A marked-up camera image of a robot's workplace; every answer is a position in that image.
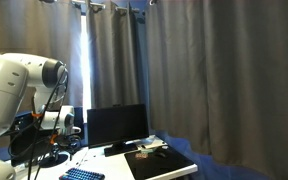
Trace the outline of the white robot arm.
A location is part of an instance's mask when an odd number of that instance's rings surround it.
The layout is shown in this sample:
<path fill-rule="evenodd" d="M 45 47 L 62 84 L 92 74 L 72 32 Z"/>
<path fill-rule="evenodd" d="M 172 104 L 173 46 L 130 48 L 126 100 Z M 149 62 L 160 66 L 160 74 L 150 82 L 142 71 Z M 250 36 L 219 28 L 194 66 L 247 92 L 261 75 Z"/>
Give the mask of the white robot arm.
<path fill-rule="evenodd" d="M 67 80 L 68 71 L 59 60 L 23 53 L 0 54 L 0 136 L 10 129 L 29 87 L 36 89 L 34 105 L 43 129 L 55 128 L 62 136 L 79 133 L 73 107 L 65 105 L 56 112 L 46 109 L 58 85 Z"/>

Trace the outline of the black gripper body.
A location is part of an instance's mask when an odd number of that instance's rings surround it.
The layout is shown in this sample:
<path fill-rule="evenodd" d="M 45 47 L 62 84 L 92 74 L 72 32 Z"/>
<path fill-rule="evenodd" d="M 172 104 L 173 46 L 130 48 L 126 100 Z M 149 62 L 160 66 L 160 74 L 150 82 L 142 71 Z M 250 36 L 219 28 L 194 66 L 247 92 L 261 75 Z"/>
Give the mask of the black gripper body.
<path fill-rule="evenodd" d="M 58 145 L 65 150 L 77 149 L 81 146 L 81 129 L 73 126 L 68 134 L 60 134 L 57 137 Z"/>

